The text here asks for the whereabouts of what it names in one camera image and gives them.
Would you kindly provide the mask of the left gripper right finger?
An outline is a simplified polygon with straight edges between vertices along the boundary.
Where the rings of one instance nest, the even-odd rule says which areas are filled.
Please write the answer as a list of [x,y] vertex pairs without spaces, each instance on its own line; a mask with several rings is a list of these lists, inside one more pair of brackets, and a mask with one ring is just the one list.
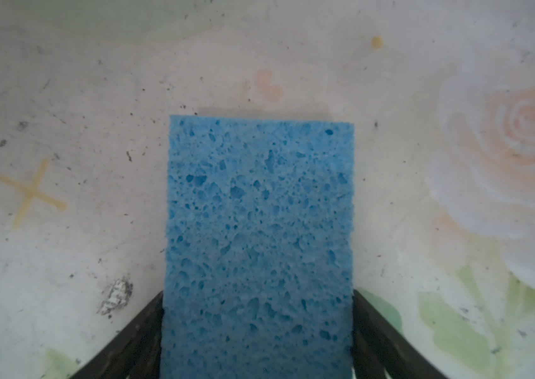
[[354,291],[354,374],[358,379],[445,379],[368,300]]

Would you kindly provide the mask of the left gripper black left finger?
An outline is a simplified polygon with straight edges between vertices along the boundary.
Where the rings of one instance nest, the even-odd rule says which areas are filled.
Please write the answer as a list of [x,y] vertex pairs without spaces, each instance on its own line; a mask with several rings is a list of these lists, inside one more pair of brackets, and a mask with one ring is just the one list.
[[71,379],[159,378],[163,293],[156,295]]

